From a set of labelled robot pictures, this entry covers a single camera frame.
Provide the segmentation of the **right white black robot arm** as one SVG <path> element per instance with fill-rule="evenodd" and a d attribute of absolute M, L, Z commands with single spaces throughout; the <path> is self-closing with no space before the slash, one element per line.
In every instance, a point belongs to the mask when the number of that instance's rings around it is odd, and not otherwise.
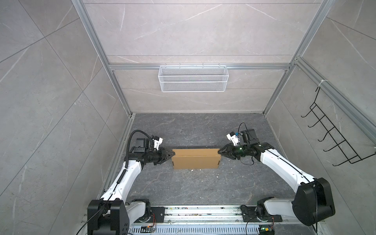
<path fill-rule="evenodd" d="M 228 144 L 218 153 L 233 160 L 246 156 L 254 157 L 272 169 L 293 189 L 293 199 L 267 197 L 259 200 L 255 209 L 259 221 L 265 222 L 272 216 L 280 215 L 293 217 L 306 226 L 312 226 L 335 215 L 330 183 L 324 178 L 316 178 L 300 170 L 270 144 Z"/>

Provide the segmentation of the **brown cardboard box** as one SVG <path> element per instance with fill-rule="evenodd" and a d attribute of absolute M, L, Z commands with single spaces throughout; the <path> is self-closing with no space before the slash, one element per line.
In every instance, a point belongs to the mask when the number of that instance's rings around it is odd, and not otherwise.
<path fill-rule="evenodd" d="M 171 158 L 174 169 L 215 169 L 218 168 L 221 155 L 219 149 L 174 149 Z"/>

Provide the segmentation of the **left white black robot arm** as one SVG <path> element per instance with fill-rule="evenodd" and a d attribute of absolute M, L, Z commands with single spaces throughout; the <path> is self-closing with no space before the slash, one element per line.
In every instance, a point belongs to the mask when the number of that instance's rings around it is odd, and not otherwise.
<path fill-rule="evenodd" d="M 148 199 L 126 199 L 137 176 L 147 163 L 160 165 L 171 159 L 175 152 L 163 147 L 159 150 L 132 148 L 124 158 L 121 172 L 110 188 L 87 207 L 88 235 L 127 235 L 134 222 L 155 222 Z"/>

